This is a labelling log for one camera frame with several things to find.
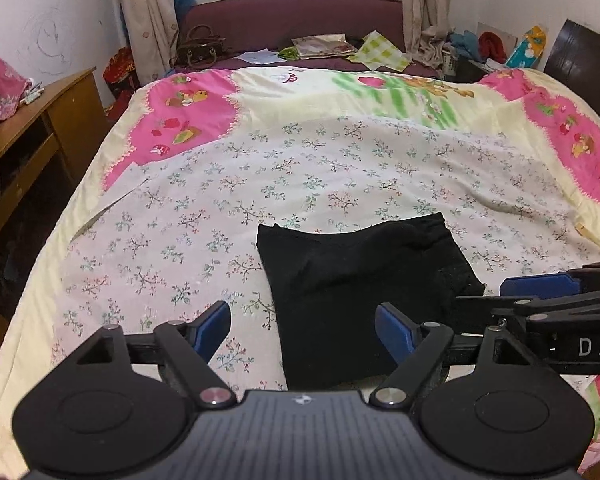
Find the beige left curtain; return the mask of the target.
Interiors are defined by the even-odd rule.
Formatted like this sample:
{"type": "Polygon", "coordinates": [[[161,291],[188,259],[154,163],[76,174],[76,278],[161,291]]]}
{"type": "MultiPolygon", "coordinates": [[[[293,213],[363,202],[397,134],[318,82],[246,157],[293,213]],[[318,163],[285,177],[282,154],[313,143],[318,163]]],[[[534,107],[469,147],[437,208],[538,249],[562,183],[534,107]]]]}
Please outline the beige left curtain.
{"type": "Polygon", "coordinates": [[[136,73],[144,86],[171,67],[178,42],[174,0],[120,0],[136,73]]]}

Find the red bag on floor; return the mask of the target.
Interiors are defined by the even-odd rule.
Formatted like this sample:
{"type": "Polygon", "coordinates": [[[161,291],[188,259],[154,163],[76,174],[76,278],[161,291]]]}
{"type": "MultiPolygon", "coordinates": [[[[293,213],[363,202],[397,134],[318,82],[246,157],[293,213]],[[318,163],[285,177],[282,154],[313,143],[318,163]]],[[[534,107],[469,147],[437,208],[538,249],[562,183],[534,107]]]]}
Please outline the red bag on floor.
{"type": "Polygon", "coordinates": [[[105,110],[105,115],[110,124],[116,122],[128,108],[132,95],[140,88],[137,78],[132,51],[123,47],[110,58],[102,78],[114,96],[114,102],[105,110]]]}

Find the floral white bed sheet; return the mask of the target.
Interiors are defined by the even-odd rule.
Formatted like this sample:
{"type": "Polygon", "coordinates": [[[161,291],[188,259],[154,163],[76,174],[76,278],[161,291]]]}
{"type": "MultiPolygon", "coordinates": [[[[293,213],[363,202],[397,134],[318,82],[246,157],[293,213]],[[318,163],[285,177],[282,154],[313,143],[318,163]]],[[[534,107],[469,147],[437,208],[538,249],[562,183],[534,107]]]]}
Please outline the floral white bed sheet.
{"type": "Polygon", "coordinates": [[[232,329],[212,366],[235,391],[284,388],[259,226],[341,233],[436,213],[488,292],[600,261],[548,169],[502,134],[371,117],[235,132],[108,188],[62,264],[52,358],[105,324],[148,333],[223,299],[232,329]]]}

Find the dark wooden headboard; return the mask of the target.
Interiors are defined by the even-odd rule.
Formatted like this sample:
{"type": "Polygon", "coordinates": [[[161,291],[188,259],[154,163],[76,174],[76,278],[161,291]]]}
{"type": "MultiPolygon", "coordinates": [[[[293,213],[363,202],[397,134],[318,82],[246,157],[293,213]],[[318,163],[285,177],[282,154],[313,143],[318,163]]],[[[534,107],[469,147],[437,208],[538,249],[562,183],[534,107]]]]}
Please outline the dark wooden headboard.
{"type": "Polygon", "coordinates": [[[565,20],[544,73],[577,93],[600,116],[600,34],[565,20]]]}

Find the pile of clothes in corner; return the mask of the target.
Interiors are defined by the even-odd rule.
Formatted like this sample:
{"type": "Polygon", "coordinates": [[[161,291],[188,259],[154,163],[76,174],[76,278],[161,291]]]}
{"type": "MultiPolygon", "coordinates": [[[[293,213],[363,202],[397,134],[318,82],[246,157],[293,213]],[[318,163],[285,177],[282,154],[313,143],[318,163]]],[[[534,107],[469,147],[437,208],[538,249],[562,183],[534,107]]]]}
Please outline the pile of clothes in corner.
{"type": "Polygon", "coordinates": [[[444,78],[453,82],[478,82],[506,68],[535,68],[547,44],[547,29],[534,25],[521,40],[499,29],[480,25],[451,32],[443,44],[444,78]]]}

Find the brown wooden desk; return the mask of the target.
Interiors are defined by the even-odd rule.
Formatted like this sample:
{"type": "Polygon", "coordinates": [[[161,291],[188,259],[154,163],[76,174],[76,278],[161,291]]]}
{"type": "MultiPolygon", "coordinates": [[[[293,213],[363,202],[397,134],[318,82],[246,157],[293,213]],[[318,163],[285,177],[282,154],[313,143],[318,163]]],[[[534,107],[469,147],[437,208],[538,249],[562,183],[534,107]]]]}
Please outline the brown wooden desk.
{"type": "Polygon", "coordinates": [[[0,124],[0,315],[109,131],[94,70],[61,78],[0,124]]]}

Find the green checkered cloth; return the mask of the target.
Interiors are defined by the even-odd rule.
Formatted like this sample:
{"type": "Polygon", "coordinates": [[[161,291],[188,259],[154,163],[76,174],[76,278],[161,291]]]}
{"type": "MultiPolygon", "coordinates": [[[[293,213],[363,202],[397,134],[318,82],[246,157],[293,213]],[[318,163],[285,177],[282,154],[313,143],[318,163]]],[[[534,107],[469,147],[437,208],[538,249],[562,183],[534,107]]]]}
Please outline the green checkered cloth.
{"type": "Polygon", "coordinates": [[[362,46],[349,55],[348,60],[362,64],[372,72],[380,68],[388,68],[398,73],[404,72],[412,62],[406,53],[377,30],[373,30],[363,38],[362,46]]]}

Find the black pants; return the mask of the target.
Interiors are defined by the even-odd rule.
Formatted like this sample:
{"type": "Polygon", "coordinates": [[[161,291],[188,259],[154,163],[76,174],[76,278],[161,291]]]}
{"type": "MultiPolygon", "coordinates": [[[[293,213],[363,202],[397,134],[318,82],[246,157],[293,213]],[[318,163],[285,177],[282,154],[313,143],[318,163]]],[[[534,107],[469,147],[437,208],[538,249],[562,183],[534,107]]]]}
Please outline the black pants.
{"type": "Polygon", "coordinates": [[[375,332],[388,302],[417,323],[441,322],[457,296],[482,284],[442,214],[386,221],[351,233],[260,226],[257,248],[272,292],[290,390],[324,390],[389,374],[375,332]]]}

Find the flat packaged item on bench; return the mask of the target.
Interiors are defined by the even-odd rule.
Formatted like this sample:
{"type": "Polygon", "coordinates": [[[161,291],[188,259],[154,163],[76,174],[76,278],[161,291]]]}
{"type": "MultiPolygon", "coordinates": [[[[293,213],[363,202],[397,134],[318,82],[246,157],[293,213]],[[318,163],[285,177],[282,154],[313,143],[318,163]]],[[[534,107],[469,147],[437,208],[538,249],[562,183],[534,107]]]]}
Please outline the flat packaged item on bench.
{"type": "Polygon", "coordinates": [[[294,38],[291,42],[302,60],[342,58],[358,52],[356,47],[347,42],[345,34],[305,36],[294,38]]]}

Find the brown leather handbag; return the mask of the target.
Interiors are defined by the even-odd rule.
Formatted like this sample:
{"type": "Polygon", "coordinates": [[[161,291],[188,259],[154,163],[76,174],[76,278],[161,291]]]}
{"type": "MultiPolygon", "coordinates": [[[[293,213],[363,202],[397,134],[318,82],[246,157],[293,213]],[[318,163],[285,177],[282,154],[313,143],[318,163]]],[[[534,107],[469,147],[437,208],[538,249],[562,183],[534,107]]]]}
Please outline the brown leather handbag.
{"type": "Polygon", "coordinates": [[[174,65],[186,68],[208,68],[228,57],[225,39],[209,25],[196,25],[181,36],[176,46],[174,65]]]}

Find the pink yellow cartoon quilt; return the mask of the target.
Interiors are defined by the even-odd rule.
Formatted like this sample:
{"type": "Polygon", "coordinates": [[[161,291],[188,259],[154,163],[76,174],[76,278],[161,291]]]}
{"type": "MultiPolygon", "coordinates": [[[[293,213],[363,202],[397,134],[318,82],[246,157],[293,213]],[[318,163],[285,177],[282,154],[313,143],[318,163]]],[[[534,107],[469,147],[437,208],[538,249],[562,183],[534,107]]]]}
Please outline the pink yellow cartoon quilt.
{"type": "Polygon", "coordinates": [[[1,476],[17,479],[26,472],[12,436],[12,413],[59,362],[52,347],[62,264],[123,171],[235,132],[340,117],[502,134],[542,162],[576,213],[576,231],[600,248],[600,118],[584,99],[537,70],[506,70],[478,84],[293,67],[163,78],[138,90],[105,136],[29,275],[0,351],[1,476]]]}

